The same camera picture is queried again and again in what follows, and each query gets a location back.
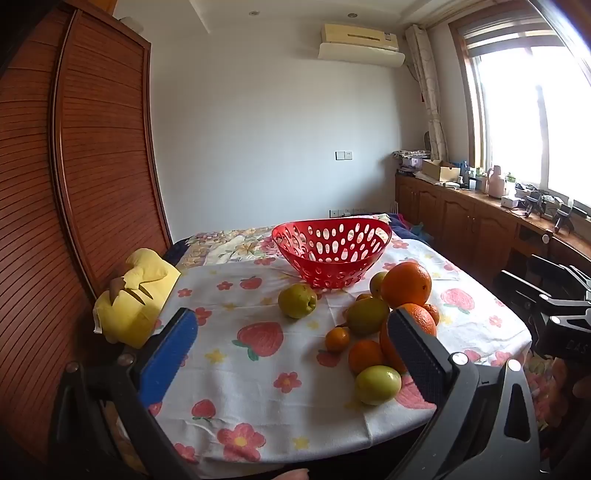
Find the bottle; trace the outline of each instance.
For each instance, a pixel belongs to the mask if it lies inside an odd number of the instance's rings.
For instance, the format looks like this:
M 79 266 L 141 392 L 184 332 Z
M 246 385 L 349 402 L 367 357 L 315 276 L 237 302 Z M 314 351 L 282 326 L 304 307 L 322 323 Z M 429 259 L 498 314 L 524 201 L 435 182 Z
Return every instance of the bottle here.
M 488 179 L 488 195 L 500 199 L 505 194 L 505 179 L 501 177 L 501 166 L 495 165 L 491 170 L 493 172 Z

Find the screw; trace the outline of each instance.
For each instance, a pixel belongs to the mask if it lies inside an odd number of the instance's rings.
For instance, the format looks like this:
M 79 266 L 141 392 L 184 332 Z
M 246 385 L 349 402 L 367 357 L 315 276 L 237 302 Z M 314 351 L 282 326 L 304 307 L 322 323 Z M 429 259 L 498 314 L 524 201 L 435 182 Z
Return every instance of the screw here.
M 514 358 L 510 359 L 507 362 L 507 366 L 511 368 L 514 372 L 518 372 L 519 370 L 521 370 L 521 364 Z
M 134 363 L 135 357 L 131 353 L 122 353 L 117 358 L 117 363 L 122 367 L 128 367 Z
M 466 365 L 468 363 L 468 357 L 465 353 L 456 352 L 452 355 L 452 360 L 456 365 Z
M 78 362 L 68 362 L 66 365 L 66 372 L 72 374 L 76 372 L 80 368 L 80 364 Z

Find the curtain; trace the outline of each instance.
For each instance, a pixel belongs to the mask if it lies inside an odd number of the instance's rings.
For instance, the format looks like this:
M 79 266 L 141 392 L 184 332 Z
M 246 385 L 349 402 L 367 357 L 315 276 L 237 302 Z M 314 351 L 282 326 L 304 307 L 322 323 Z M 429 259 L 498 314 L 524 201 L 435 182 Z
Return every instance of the curtain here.
M 437 70 L 433 60 L 431 42 L 426 30 L 412 25 L 406 30 L 406 39 L 413 57 L 414 70 L 417 73 L 429 120 L 429 137 L 431 141 L 431 159 L 447 161 L 447 145 L 439 116 L 439 84 Z

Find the tangerine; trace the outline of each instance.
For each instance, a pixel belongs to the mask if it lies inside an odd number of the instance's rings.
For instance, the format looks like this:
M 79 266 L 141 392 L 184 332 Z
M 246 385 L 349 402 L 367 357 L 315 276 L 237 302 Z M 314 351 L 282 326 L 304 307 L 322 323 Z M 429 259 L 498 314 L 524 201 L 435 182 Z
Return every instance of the tangerine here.
M 435 326 L 439 325 L 439 309 L 435 305 L 431 305 L 430 303 L 426 303 L 423 305 L 423 308 L 429 312 L 433 321 L 435 322 Z
M 330 353 L 341 353 L 347 348 L 351 337 L 347 329 L 342 327 L 333 328 L 324 337 L 324 344 Z
M 349 351 L 349 368 L 355 375 L 366 368 L 385 365 L 385 362 L 379 343 L 373 340 L 360 340 Z

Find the blue gripper pad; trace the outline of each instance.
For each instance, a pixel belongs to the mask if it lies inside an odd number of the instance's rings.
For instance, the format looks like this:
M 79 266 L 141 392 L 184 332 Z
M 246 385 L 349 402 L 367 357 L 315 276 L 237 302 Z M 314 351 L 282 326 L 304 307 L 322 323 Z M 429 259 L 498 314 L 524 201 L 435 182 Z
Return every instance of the blue gripper pad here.
M 149 338 L 138 352 L 134 368 L 139 399 L 147 408 L 159 403 L 197 339 L 197 317 L 186 308 L 177 311 L 162 332 Z

